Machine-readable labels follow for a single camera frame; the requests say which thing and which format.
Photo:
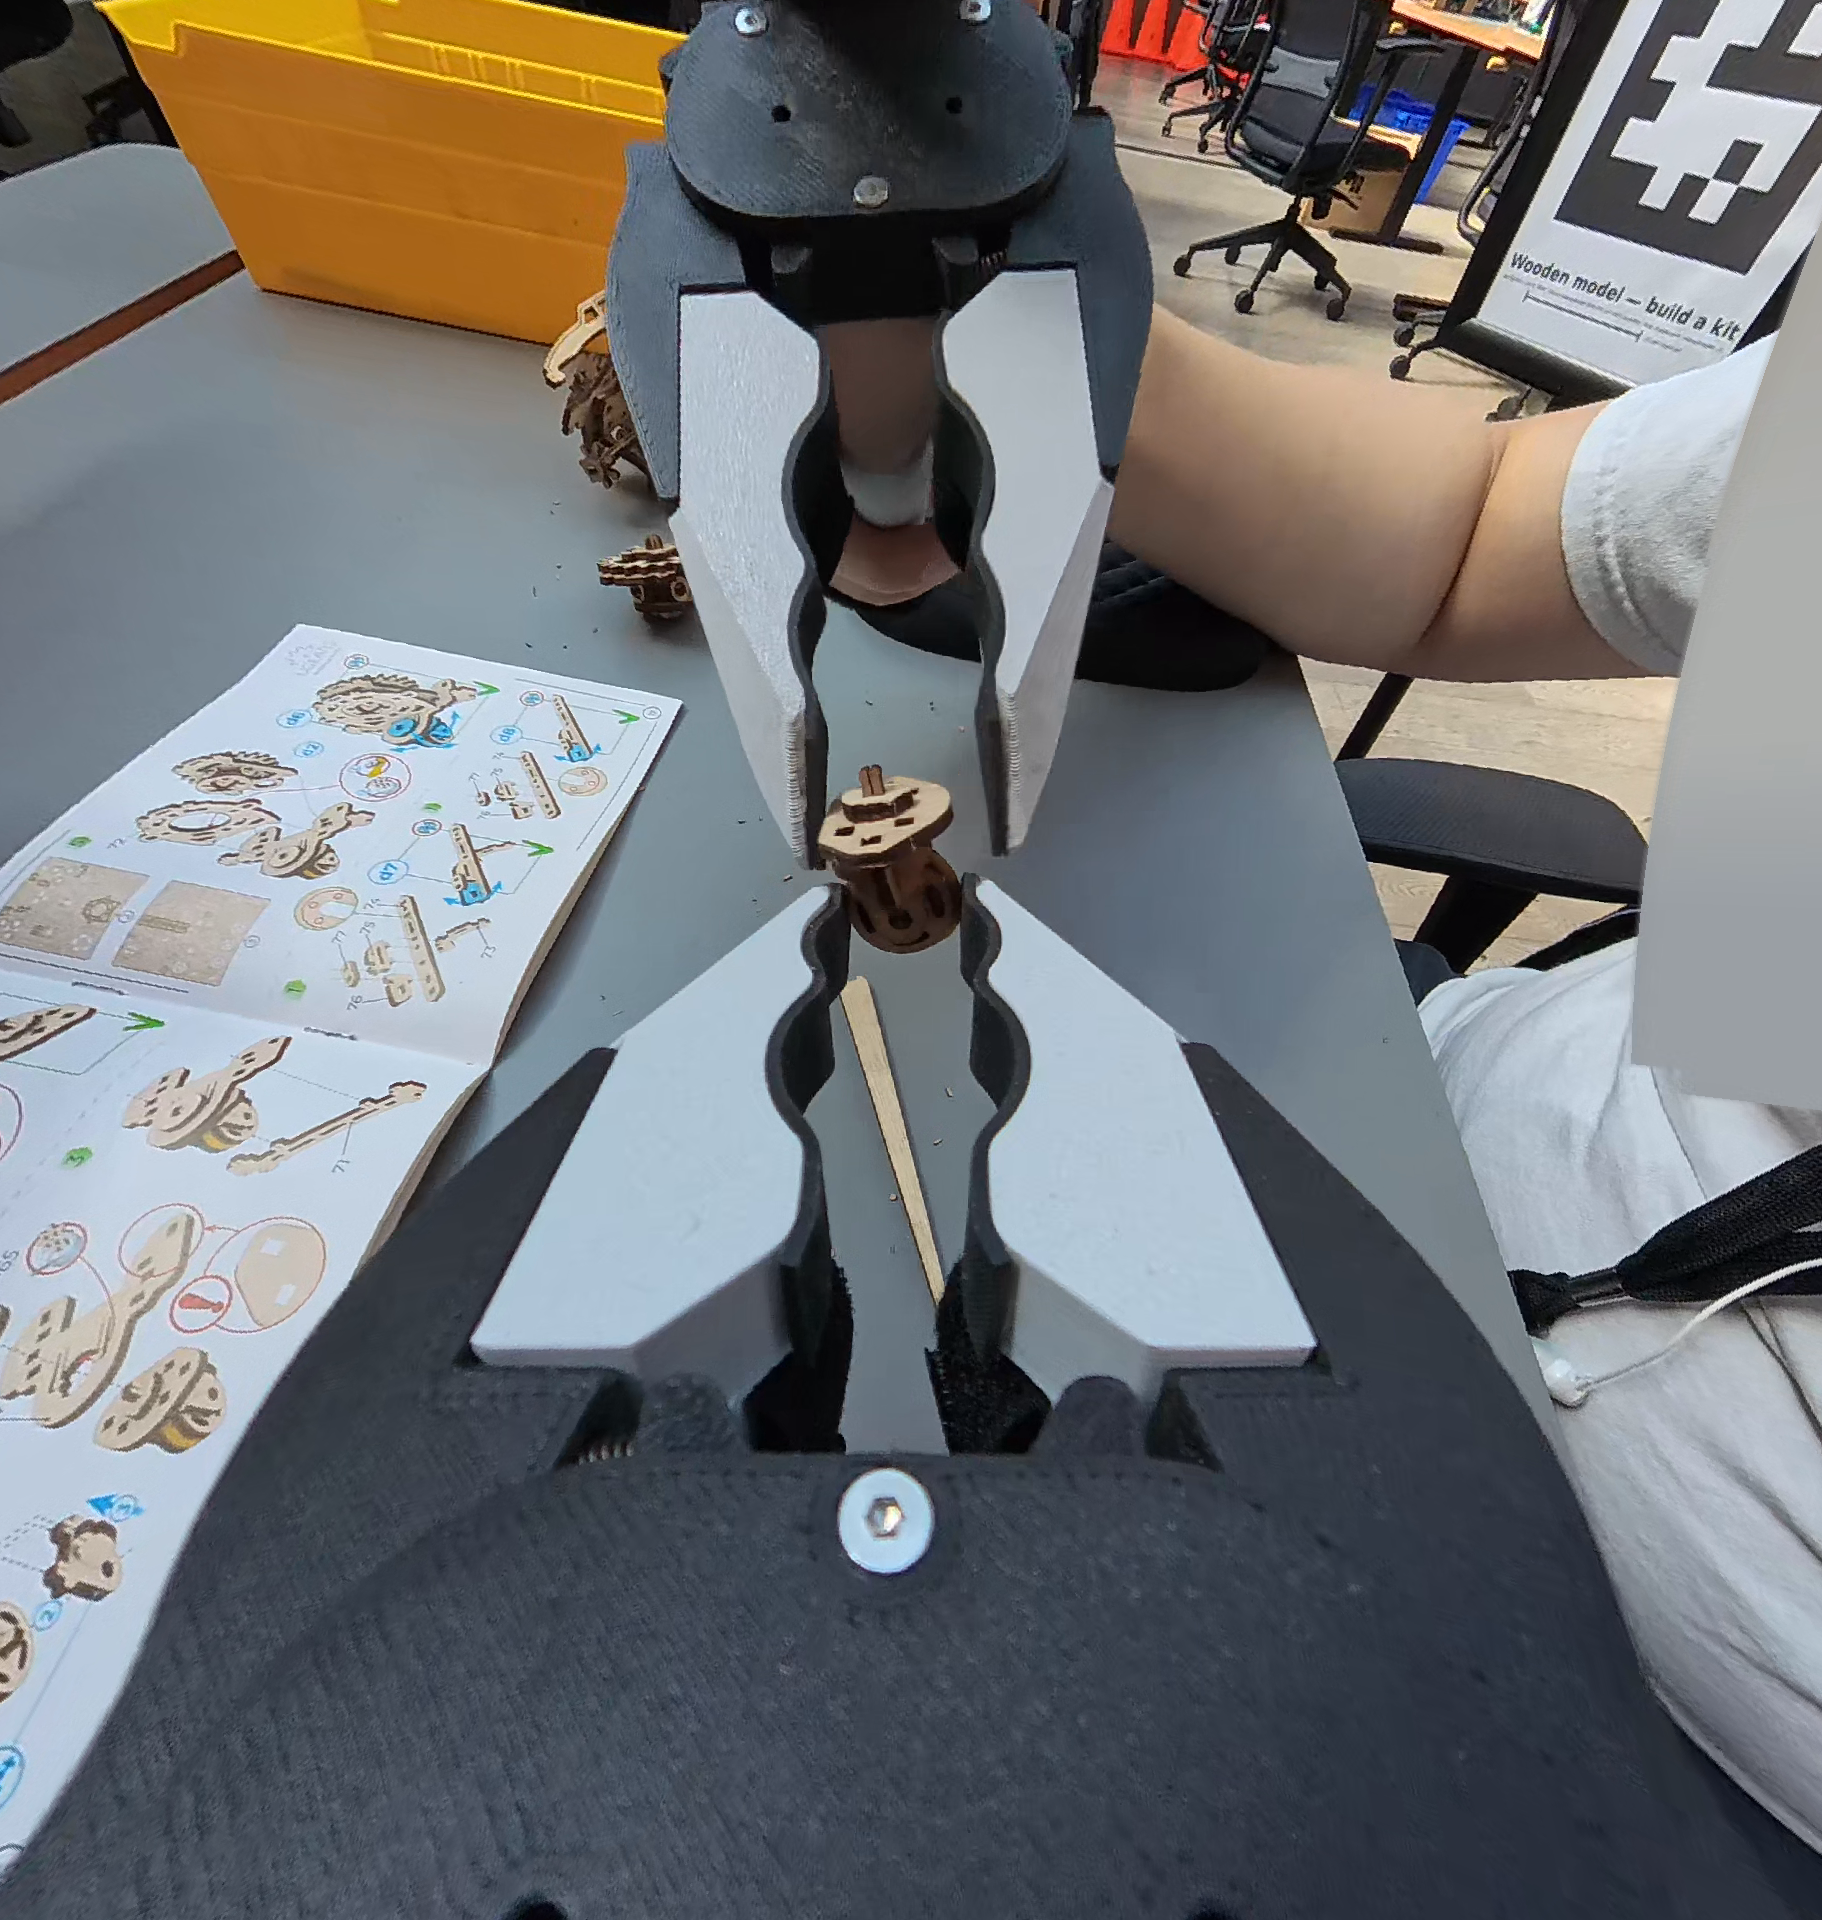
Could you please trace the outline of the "yellow plastic bin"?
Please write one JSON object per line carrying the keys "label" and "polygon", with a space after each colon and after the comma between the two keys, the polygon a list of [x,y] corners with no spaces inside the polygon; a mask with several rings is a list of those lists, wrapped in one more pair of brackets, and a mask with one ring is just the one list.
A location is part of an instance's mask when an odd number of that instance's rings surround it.
{"label": "yellow plastic bin", "polygon": [[550,343],[681,36],[514,2],[102,4],[262,287]]}

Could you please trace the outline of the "person's right forearm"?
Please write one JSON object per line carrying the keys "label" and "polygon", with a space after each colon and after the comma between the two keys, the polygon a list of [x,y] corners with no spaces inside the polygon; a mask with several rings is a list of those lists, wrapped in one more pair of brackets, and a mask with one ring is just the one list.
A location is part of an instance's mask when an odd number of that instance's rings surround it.
{"label": "person's right forearm", "polygon": [[1474,400],[1264,357],[1156,307],[1111,536],[1308,659],[1630,677],[1563,547],[1568,471],[1602,413],[1496,423]]}

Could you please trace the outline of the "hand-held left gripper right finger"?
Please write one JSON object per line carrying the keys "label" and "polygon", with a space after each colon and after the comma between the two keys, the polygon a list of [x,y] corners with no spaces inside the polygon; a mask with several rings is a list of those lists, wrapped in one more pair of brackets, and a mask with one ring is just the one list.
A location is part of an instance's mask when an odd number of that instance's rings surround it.
{"label": "hand-held left gripper right finger", "polygon": [[1048,1397],[1307,1361],[1307,1312],[1178,1032],[991,879],[966,886],[960,941],[994,1101],[958,1272],[976,1353]]}

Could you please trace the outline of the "small wooden model assembly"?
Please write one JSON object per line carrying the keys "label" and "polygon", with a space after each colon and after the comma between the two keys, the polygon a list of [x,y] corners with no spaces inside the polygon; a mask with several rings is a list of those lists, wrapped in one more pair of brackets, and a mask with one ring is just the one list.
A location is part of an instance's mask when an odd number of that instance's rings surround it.
{"label": "small wooden model assembly", "polygon": [[936,948],[964,913],[958,871],[936,849],[954,820],[945,783],[861,767],[858,783],[828,808],[819,849],[848,896],[851,924],[870,946],[912,954]]}

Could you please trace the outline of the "grey desk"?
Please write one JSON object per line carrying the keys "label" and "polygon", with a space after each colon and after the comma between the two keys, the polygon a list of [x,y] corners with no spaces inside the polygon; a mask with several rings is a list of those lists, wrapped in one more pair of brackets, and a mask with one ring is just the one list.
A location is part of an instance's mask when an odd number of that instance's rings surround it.
{"label": "grey desk", "polygon": [[[539,346],[242,274],[143,318],[0,401],[0,867],[305,622],[682,702],[426,1202],[799,875],[694,624],[653,635],[596,579],[655,501],[585,482]],[[1254,1084],[1553,1426],[1297,659],[1191,695],[1080,684],[992,875]]]}

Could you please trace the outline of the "white sign with black marker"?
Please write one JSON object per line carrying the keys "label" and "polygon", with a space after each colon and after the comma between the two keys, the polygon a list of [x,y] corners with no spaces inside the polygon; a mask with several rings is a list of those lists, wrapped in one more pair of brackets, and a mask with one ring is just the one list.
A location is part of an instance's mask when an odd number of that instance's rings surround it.
{"label": "white sign with black marker", "polygon": [[1419,354],[1559,405],[1720,361],[1785,311],[1822,217],[1822,2],[1570,11],[1472,258]]}

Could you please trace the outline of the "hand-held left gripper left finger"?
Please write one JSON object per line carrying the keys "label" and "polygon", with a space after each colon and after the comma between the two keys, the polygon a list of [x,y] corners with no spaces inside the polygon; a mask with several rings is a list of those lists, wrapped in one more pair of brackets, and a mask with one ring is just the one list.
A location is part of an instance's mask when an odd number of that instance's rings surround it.
{"label": "hand-held left gripper left finger", "polygon": [[804,1112],[848,954],[845,890],[808,887],[615,1043],[470,1336],[480,1361],[703,1377],[742,1407],[819,1350],[835,1276]]}

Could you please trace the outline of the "black office chair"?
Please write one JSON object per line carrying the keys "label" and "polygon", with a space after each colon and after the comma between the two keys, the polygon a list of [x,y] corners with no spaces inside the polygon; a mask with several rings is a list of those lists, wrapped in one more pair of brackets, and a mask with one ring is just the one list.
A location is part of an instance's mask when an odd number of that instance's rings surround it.
{"label": "black office chair", "polygon": [[1289,209],[1260,226],[1191,243],[1173,263],[1177,275],[1189,275],[1203,251],[1218,249],[1226,263],[1235,263],[1246,247],[1264,243],[1269,251],[1260,268],[1235,296],[1240,314],[1254,307],[1260,281],[1294,254],[1312,268],[1314,287],[1329,296],[1329,319],[1347,316],[1352,283],[1307,228],[1304,209],[1331,211],[1356,172],[1368,126],[1348,119],[1347,107],[1356,101],[1383,49],[1390,13],[1388,2],[1252,4],[1235,41],[1249,77],[1229,121],[1226,145],[1240,168],[1289,197]]}

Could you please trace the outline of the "pointed wooden stick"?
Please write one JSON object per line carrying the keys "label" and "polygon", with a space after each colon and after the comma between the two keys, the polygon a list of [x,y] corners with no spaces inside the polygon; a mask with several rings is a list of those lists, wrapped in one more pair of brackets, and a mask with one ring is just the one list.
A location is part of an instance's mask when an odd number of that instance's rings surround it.
{"label": "pointed wooden stick", "polygon": [[898,1205],[905,1212],[907,1227],[919,1258],[919,1265],[929,1286],[933,1304],[939,1305],[946,1290],[946,1272],[940,1248],[933,1230],[933,1220],[924,1196],[921,1163],[907,1123],[907,1112],[895,1074],[888,1039],[876,1005],[876,994],[869,977],[853,974],[842,989],[842,1008],[847,1013],[856,1062],[862,1072],[881,1139],[897,1181]]}

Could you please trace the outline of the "large wooden model frame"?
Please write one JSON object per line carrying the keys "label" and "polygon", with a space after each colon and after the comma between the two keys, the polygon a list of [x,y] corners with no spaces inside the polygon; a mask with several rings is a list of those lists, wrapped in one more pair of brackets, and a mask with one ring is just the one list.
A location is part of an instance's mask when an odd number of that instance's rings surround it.
{"label": "large wooden model frame", "polygon": [[564,393],[562,434],[578,437],[578,464],[588,477],[608,490],[625,466],[653,477],[612,356],[607,290],[578,303],[572,323],[548,348],[543,374]]}

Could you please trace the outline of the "small wooden gear assembly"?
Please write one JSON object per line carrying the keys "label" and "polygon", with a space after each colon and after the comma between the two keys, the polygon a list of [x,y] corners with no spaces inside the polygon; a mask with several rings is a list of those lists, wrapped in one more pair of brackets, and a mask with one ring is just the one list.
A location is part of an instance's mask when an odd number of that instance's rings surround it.
{"label": "small wooden gear assembly", "polygon": [[681,550],[661,533],[602,556],[596,570],[601,583],[628,591],[638,615],[650,624],[678,622],[694,608]]}

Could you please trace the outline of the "person's white shirt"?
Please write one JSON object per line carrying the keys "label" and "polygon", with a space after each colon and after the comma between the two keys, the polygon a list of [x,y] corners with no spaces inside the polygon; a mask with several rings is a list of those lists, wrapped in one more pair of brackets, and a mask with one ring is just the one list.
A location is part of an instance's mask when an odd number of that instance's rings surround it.
{"label": "person's white shirt", "polygon": [[[1677,676],[1775,341],[1612,400],[1563,497],[1570,587],[1624,659]],[[1822,1143],[1822,1113],[1686,1091],[1633,1056],[1638,948],[1483,970],[1420,1004],[1514,1267],[1584,1274]],[[1551,1334],[1586,1384],[1568,1466],[1659,1698],[1822,1855],[1822,1304],[1596,1308]]]}

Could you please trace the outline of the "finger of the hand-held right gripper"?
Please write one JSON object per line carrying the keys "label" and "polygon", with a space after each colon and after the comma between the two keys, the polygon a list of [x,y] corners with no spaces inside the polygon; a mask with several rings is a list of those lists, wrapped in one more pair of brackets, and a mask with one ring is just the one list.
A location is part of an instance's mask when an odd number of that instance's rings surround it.
{"label": "finger of the hand-held right gripper", "polygon": [[678,303],[678,505],[668,518],[710,662],[775,824],[825,861],[828,727],[812,682],[823,570],[799,468],[828,419],[819,339],[757,292]]}
{"label": "finger of the hand-held right gripper", "polygon": [[1060,744],[1115,485],[1101,468],[1071,266],[997,275],[940,330],[962,431],[966,582],[981,608],[981,767],[992,849],[1022,848]]}

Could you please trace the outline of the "open instruction booklet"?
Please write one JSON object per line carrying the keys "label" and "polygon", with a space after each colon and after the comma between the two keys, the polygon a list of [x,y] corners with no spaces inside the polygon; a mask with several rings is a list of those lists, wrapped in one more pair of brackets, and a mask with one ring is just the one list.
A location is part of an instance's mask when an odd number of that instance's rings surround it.
{"label": "open instruction booklet", "polygon": [[0,870],[0,1880],[681,710],[302,626]]}

